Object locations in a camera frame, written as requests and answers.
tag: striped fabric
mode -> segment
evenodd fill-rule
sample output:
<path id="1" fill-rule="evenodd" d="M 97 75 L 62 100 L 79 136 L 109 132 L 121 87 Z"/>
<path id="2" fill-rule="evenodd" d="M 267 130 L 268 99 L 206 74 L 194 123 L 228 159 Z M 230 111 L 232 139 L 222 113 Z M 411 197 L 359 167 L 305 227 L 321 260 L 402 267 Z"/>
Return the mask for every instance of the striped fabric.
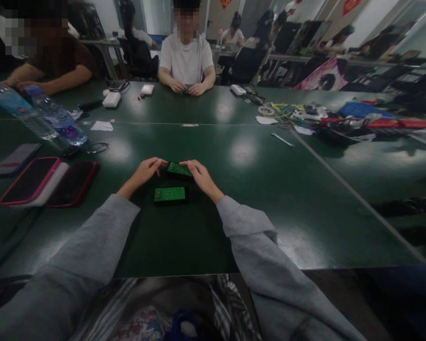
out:
<path id="1" fill-rule="evenodd" d="M 249 312 L 229 275 L 212 276 L 212 279 L 210 288 L 215 306 L 213 323 L 224 341 L 261 340 L 254 331 Z M 95 304 L 84 312 L 70 340 L 110 340 L 138 282 L 135 278 L 114 280 L 101 290 L 92 300 Z"/>

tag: red phone case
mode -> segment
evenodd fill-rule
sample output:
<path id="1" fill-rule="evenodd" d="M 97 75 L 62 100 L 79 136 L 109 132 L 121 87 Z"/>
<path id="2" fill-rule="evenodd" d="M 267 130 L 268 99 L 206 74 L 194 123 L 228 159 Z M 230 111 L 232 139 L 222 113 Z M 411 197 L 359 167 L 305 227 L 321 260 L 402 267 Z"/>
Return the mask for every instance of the red phone case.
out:
<path id="1" fill-rule="evenodd" d="M 6 195 L 8 194 L 9 191 L 11 191 L 11 189 L 15 186 L 15 184 L 20 180 L 20 178 L 25 174 L 25 172 L 32 167 L 33 163 L 37 160 L 41 160 L 41 159 L 54 159 L 55 162 L 53 163 L 53 166 L 51 167 L 51 169 L 49 170 L 49 172 L 47 173 L 47 175 L 45 176 L 45 178 L 43 179 L 43 181 L 41 182 L 41 184 L 38 186 L 38 188 L 36 189 L 36 191 L 33 193 L 33 195 L 25 200 L 22 201 L 14 201 L 14 202 L 3 202 L 3 199 L 6 197 Z M 58 157 L 46 157 L 46 158 L 39 158 L 36 160 L 33 160 L 25 169 L 24 171 L 18 176 L 18 178 L 16 179 L 16 181 L 13 182 L 13 184 L 10 186 L 10 188 L 8 188 L 8 190 L 5 192 L 5 194 L 2 195 L 2 197 L 0 198 L 0 204 L 4 205 L 4 206 L 14 206 L 14 205 L 24 205 L 24 204 L 28 204 L 29 202 L 32 202 L 36 199 L 38 199 L 39 195 L 41 194 L 41 192 L 43 191 L 44 187 L 46 187 L 47 183 L 49 182 L 49 180 L 51 179 L 51 177 L 53 176 L 53 173 L 57 170 L 58 166 L 60 166 L 60 163 L 62 161 L 60 160 L 60 158 Z"/>
<path id="2" fill-rule="evenodd" d="M 98 167 L 99 167 L 99 163 L 93 162 L 93 161 L 79 161 L 79 162 L 76 162 L 75 164 L 77 164 L 77 163 L 86 163 L 86 162 L 87 163 L 92 163 L 93 164 L 93 168 L 92 168 L 90 174 L 87 176 L 87 179 L 85 180 L 84 186 L 80 190 L 79 195 L 76 197 L 76 199 L 74 200 L 74 202 L 72 202 L 71 204 L 67 204 L 67 205 L 54 205 L 54 206 L 46 204 L 46 207 L 50 207 L 50 208 L 73 207 L 73 206 L 76 206 L 76 205 L 79 204 L 79 202 L 82 200 L 82 197 L 84 196 L 85 191 L 89 188 L 91 180 L 93 179 L 93 176 L 95 175 L 95 173 L 96 173 L 96 171 L 98 170 Z M 68 175 L 68 172 L 69 172 L 69 170 L 66 171 L 66 174 L 60 180 L 60 184 L 58 186 L 61 186 L 63 184 L 63 180 L 64 180 L 65 176 Z M 54 190 L 54 193 L 57 193 L 58 186 Z"/>

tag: pink phone case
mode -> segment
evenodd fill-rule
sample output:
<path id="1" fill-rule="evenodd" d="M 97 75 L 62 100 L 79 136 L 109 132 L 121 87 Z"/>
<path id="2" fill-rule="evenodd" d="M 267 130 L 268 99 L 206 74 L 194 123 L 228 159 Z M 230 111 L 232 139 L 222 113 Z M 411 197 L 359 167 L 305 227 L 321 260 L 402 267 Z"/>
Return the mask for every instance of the pink phone case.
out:
<path id="1" fill-rule="evenodd" d="M 14 187 L 14 185 L 20 180 L 20 178 L 25 174 L 25 172 L 32 167 L 33 163 L 36 160 L 41 160 L 41 159 L 54 159 L 55 162 L 53 163 L 53 166 L 51 167 L 51 169 L 49 170 L 49 172 L 47 173 L 47 175 L 44 177 L 43 181 L 41 182 L 41 184 L 38 186 L 38 188 L 36 189 L 36 191 L 33 193 L 33 195 L 26 200 L 22 200 L 22 201 L 14 201 L 14 202 L 3 202 L 4 197 L 6 197 L 6 195 L 8 194 L 8 192 Z M 55 172 L 55 170 L 58 168 L 58 166 L 60 166 L 60 163 L 62 162 L 60 160 L 60 158 L 58 157 L 46 157 L 46 158 L 39 158 L 33 160 L 26 168 L 25 170 L 19 175 L 19 177 L 16 179 L 16 181 L 13 182 L 13 184 L 10 186 L 10 188 L 5 192 L 5 194 L 3 194 L 3 196 L 0 198 L 0 204 L 4 205 L 4 206 L 13 206 L 13 205 L 23 205 L 23 204 L 28 204 L 29 202 L 32 202 L 36 199 L 38 199 L 39 195 L 41 194 L 41 192 L 43 191 L 44 187 L 46 187 L 47 183 L 49 182 L 49 180 L 51 179 L 53 173 Z"/>

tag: red decoration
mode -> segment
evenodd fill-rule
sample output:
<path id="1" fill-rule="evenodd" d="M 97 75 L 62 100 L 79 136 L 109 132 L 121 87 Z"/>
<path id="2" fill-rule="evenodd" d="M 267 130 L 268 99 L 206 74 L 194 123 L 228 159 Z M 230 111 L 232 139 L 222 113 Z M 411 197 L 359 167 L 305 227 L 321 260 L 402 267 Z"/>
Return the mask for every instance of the red decoration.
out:
<path id="1" fill-rule="evenodd" d="M 346 15 L 348 12 L 357 7 L 360 2 L 361 0 L 346 0 L 346 2 L 344 3 L 344 12 L 342 16 Z"/>
<path id="2" fill-rule="evenodd" d="M 226 9 L 227 5 L 230 4 L 232 0 L 221 0 L 222 8 Z"/>

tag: plastic bottle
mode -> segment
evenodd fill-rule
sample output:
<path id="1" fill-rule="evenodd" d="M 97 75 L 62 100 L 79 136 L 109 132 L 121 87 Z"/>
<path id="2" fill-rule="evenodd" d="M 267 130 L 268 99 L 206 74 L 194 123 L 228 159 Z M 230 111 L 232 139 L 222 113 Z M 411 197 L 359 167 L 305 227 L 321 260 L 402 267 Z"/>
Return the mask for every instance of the plastic bottle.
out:
<path id="1" fill-rule="evenodd" d="M 30 85 L 25 87 L 25 90 L 32 96 L 33 105 L 38 112 L 51 123 L 61 137 L 75 146 L 80 146 L 87 142 L 87 136 L 79 128 L 69 112 L 46 96 L 39 86 Z"/>
<path id="2" fill-rule="evenodd" d="M 31 131 L 44 140 L 52 140 L 58 133 L 16 91 L 0 83 L 0 106 L 21 120 Z"/>

